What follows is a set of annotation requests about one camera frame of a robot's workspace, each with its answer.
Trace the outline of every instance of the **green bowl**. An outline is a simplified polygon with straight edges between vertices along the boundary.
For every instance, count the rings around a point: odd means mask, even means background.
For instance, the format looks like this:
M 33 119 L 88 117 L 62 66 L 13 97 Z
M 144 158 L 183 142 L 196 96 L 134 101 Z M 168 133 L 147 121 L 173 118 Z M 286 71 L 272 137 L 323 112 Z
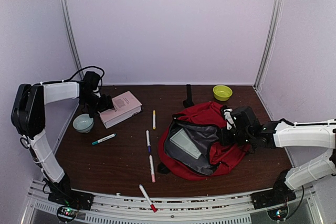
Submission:
M 224 85 L 214 86 L 213 92 L 214 92 L 214 97 L 218 101 L 222 101 L 222 102 L 229 100 L 229 98 L 232 95 L 232 89 Z
M 89 114 L 82 114 L 74 119 L 72 125 L 79 133 L 88 133 L 93 128 L 93 118 Z

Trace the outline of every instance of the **light blue bowl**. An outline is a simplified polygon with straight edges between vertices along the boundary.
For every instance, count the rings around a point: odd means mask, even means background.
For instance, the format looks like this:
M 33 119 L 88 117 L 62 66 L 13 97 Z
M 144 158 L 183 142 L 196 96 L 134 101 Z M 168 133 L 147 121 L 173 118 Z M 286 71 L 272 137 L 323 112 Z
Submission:
M 89 114 L 79 115 L 72 122 L 73 127 L 80 133 L 88 133 L 93 127 L 93 118 L 89 117 Z

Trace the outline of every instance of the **white marker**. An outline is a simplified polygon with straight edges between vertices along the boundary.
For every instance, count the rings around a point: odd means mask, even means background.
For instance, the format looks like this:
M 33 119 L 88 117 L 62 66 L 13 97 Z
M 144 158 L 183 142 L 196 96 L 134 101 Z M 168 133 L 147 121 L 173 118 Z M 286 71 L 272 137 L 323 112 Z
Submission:
M 155 183 L 155 171 L 154 171 L 154 162 L 152 155 L 149 155 L 149 164 L 151 166 L 152 182 Z
M 148 204 L 151 206 L 153 212 L 156 212 L 157 209 L 156 209 L 156 207 L 154 207 L 154 204 L 152 203 L 151 199 L 149 198 L 148 194 L 146 193 L 145 188 L 143 188 L 142 185 L 139 185 L 139 188 L 140 188 L 143 196 L 146 198 Z
M 113 133 L 113 134 L 111 134 L 111 135 L 109 135 L 109 136 L 103 137 L 102 139 L 93 142 L 92 145 L 96 145 L 96 144 L 99 144 L 99 143 L 101 143 L 101 142 L 104 142 L 104 141 L 106 141 L 106 140 L 108 140 L 108 139 L 110 139 L 110 138 L 115 137 L 116 135 L 117 135 L 117 134 Z
M 156 129 L 156 112 L 153 110 L 153 130 Z
M 149 131 L 146 131 L 146 138 L 147 138 L 147 147 L 148 147 L 148 152 L 151 153 L 152 149 L 151 149 L 151 141 L 149 139 Z

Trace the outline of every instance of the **white wall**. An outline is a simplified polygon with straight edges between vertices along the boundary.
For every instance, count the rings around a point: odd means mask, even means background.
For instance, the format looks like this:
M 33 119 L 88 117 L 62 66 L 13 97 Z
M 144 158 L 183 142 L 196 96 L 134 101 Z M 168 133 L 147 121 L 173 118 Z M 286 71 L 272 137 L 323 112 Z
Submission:
M 275 47 L 261 86 L 274 119 L 313 122 L 336 118 L 336 0 L 285 0 Z M 323 152 L 290 149 L 296 165 Z M 316 183 L 326 223 L 335 223 L 336 178 Z
M 107 84 L 254 84 L 274 0 L 68 0 Z
M 75 68 L 59 0 L 0 0 L 0 6 L 0 222 L 18 223 L 32 179 L 40 177 L 40 171 L 10 121 L 17 88 L 67 78 Z M 74 107 L 74 101 L 47 105 L 51 147 Z

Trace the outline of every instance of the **book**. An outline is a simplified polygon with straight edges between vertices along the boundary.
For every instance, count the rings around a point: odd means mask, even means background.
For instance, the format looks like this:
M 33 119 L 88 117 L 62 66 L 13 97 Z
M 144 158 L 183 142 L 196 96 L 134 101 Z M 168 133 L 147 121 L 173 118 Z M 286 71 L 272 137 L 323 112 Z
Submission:
M 99 113 L 106 128 L 112 127 L 142 111 L 141 102 L 130 91 L 112 98 L 112 102 L 114 110 Z
M 178 148 L 183 150 L 185 153 L 192 156 L 194 159 L 199 159 L 201 152 L 198 150 L 196 145 L 188 137 L 184 129 L 180 129 L 171 138 L 170 141 L 175 144 Z

